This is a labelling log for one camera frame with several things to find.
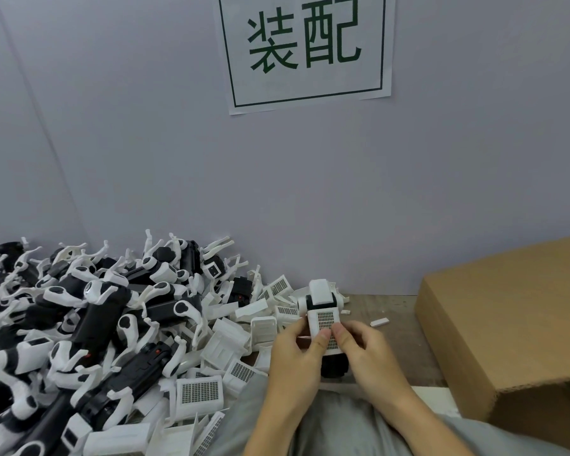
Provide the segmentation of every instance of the pile of robot parts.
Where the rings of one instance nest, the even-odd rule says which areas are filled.
[[[327,280],[237,276],[229,237],[169,236],[146,230],[143,256],[118,260],[107,241],[43,260],[25,238],[0,244],[0,456],[202,456],[277,333],[307,315],[315,336],[348,302]],[[331,340],[321,374],[347,370]]]

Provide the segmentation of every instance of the wall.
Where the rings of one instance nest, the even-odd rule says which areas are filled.
[[[47,253],[88,240],[0,26],[0,242],[21,236]]]
[[[210,0],[0,0],[91,240],[415,293],[570,234],[570,0],[398,0],[392,98],[229,117]]]

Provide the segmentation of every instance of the paper sign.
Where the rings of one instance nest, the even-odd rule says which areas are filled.
[[[230,114],[391,95],[395,0],[214,0]]]

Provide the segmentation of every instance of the mesh panel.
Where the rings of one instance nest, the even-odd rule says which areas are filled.
[[[270,290],[272,291],[272,293],[274,295],[279,294],[281,291],[283,291],[284,289],[287,289],[288,284],[285,283],[285,279],[281,278],[281,280],[279,280],[278,282],[274,283],[274,285],[272,285],[270,287]]]
[[[218,383],[182,384],[182,403],[199,403],[219,399]]]
[[[215,421],[215,425],[213,425],[212,429],[209,431],[207,436],[203,439],[200,446],[194,452],[194,456],[203,456],[203,454],[205,454],[205,451],[207,451],[207,449],[209,448],[209,445],[211,445],[213,437],[215,437],[215,432],[218,429],[221,422],[222,422],[222,417],[220,416]]]
[[[334,313],[333,312],[319,312],[317,314],[317,320],[319,321],[319,330],[324,328],[331,328],[334,324]],[[335,337],[332,334],[329,339],[329,344],[327,344],[327,350],[337,349],[338,343],[335,341]]]
[[[237,362],[235,363],[234,368],[232,368],[230,374],[238,377],[244,383],[248,383],[249,380],[255,375],[255,371]]]
[[[281,314],[286,314],[286,315],[298,315],[298,311],[292,307],[282,307],[282,306],[277,306],[276,310],[279,311],[279,313]]]

